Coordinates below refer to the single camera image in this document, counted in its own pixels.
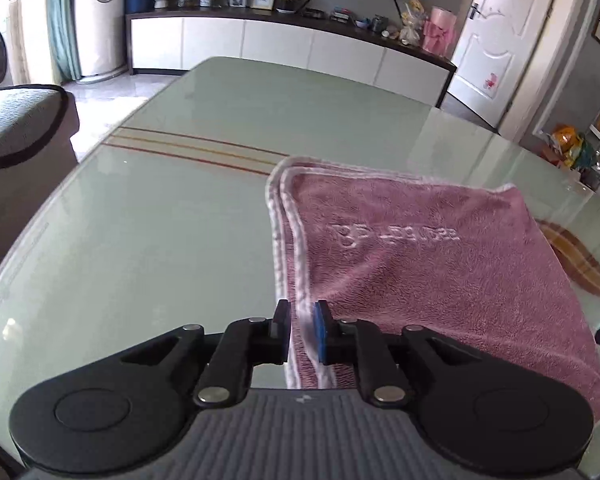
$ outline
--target door handle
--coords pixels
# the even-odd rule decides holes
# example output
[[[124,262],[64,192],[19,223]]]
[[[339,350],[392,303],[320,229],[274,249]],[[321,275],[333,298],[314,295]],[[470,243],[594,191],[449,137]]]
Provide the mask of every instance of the door handle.
[[[471,6],[471,11],[469,12],[469,19],[472,20],[475,16],[475,13],[482,15],[482,13],[478,10],[478,4],[473,4]]]

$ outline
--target gray gripper base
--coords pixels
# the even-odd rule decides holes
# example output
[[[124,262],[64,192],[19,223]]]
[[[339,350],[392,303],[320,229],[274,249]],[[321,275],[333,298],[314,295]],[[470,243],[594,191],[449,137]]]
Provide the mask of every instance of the gray gripper base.
[[[32,469],[24,480],[55,480]],[[431,449],[409,416],[356,390],[250,390],[206,410],[170,451],[110,480],[481,480]],[[580,480],[574,470],[545,477]]]

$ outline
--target white standing air conditioner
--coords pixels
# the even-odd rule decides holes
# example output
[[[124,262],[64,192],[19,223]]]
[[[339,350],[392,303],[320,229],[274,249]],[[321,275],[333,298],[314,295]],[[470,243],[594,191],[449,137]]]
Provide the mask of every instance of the white standing air conditioner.
[[[82,78],[93,83],[126,70],[125,0],[74,0],[75,39]]]

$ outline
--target blue container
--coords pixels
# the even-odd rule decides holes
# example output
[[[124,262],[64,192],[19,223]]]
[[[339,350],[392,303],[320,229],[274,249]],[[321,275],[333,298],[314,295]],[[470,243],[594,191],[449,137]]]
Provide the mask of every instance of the blue container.
[[[154,8],[154,0],[125,0],[125,14],[149,12]]]

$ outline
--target towel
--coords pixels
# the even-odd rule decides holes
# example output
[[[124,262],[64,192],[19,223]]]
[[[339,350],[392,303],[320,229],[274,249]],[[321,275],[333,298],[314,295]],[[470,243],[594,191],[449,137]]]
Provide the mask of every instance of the towel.
[[[578,390],[600,360],[569,279],[512,185],[497,190],[291,157],[267,180],[276,295],[292,304],[290,388],[353,386],[318,362],[312,306],[421,324]]]

